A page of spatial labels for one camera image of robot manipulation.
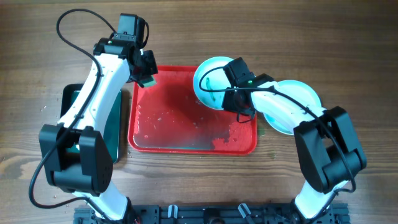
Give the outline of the green scrubbing sponge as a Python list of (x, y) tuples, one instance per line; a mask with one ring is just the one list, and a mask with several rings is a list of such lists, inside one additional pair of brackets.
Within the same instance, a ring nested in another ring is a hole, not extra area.
[(148, 87), (154, 86), (156, 83), (157, 82), (156, 82), (156, 80), (155, 80), (153, 75), (151, 75), (151, 76), (149, 76), (149, 77), (147, 77), (147, 78), (142, 80), (142, 84), (143, 84), (144, 88), (148, 88)]

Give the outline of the light blue plate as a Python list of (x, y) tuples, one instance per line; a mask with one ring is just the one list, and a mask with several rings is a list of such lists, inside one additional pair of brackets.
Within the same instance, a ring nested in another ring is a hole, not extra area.
[[(278, 84), (281, 88), (293, 94), (295, 98), (299, 97), (310, 105), (322, 106), (322, 101), (316, 91), (306, 83), (300, 82), (298, 80), (282, 80), (279, 81)], [(264, 118), (269, 123), (269, 125), (276, 131), (290, 136), (293, 135), (292, 132), (290, 132), (286, 127), (284, 127), (268, 114), (264, 114)]]
[(223, 67), (232, 58), (212, 57), (200, 64), (193, 76), (195, 95), (205, 106), (214, 110), (223, 110), (224, 90), (231, 86)]

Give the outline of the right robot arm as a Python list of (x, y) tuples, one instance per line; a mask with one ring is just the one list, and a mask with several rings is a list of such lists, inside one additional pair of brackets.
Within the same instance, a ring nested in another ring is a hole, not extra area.
[(229, 83), (223, 107), (237, 114), (272, 116), (295, 139), (300, 170), (305, 178), (294, 200), (306, 223), (326, 213), (340, 192), (356, 190), (355, 176), (367, 159), (349, 114), (341, 107), (325, 109), (278, 84), (272, 77), (255, 76), (242, 58), (222, 66)]

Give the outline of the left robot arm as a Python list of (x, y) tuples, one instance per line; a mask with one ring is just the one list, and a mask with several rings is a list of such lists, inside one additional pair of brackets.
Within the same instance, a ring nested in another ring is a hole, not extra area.
[(122, 223), (133, 216), (131, 201), (113, 184), (113, 160), (103, 133), (114, 101), (125, 83), (144, 87), (157, 73), (154, 53), (136, 41), (102, 38), (90, 54), (92, 66), (79, 95), (56, 125), (39, 133), (49, 185), (84, 200), (98, 219)]

